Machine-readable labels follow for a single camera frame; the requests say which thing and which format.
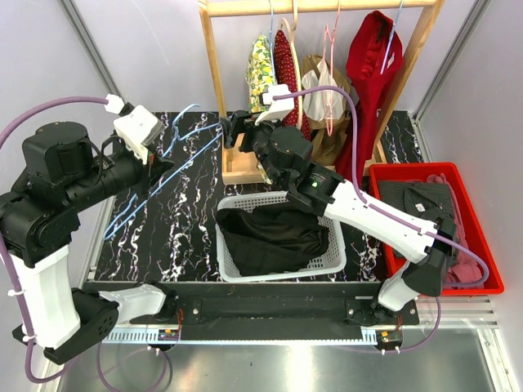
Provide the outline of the lemon print skirt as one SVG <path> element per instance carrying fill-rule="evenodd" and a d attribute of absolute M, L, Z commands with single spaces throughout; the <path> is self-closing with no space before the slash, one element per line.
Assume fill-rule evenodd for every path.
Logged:
<path fill-rule="evenodd" d="M 251 113 L 260 113 L 262 106 L 260 95 L 265 89 L 275 84 L 275 71 L 271 61 L 268 37 L 259 35 L 251 46 L 245 74 L 248 86 L 248 107 Z"/>

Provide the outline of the black skirt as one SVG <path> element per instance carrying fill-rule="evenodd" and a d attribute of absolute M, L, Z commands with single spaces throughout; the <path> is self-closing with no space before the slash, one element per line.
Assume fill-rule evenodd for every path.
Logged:
<path fill-rule="evenodd" d="M 297 272 L 329 248 L 328 227 L 291 203 L 222 208 L 216 221 L 242 277 Z"/>

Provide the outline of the blue hanger of lemon skirt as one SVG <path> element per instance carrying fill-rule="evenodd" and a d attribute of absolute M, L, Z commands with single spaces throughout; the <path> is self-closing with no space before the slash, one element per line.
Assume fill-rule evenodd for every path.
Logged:
<path fill-rule="evenodd" d="M 270 28 L 269 28 L 269 44 L 273 43 L 273 33 L 274 33 L 274 6 L 272 0 L 268 0 L 270 6 Z"/>

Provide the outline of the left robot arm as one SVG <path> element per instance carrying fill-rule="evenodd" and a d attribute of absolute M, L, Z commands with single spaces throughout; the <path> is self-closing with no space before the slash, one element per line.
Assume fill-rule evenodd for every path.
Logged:
<path fill-rule="evenodd" d="M 160 283 L 85 292 L 69 283 L 71 235 L 79 213 L 125 189 L 148 191 L 172 167 L 151 154 L 141 161 L 112 137 L 104 155 L 77 122 L 40 127 L 22 145 L 25 169 L 1 197 L 1 235 L 20 281 L 30 320 L 13 331 L 62 365 L 104 340 L 117 324 L 140 317 L 168 323 L 176 293 Z"/>

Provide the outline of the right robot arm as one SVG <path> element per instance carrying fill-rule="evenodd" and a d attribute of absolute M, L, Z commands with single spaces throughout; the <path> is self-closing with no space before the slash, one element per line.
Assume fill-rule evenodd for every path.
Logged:
<path fill-rule="evenodd" d="M 364 192 L 335 171 L 316 163 L 312 144 L 295 127 L 263 121 L 239 110 L 220 120 L 224 146 L 252 153 L 270 182 L 298 209 L 370 234 L 405 257 L 371 303 L 379 323 L 390 323 L 416 296 L 438 297 L 445 285 L 455 229 L 446 219 L 424 220 Z"/>

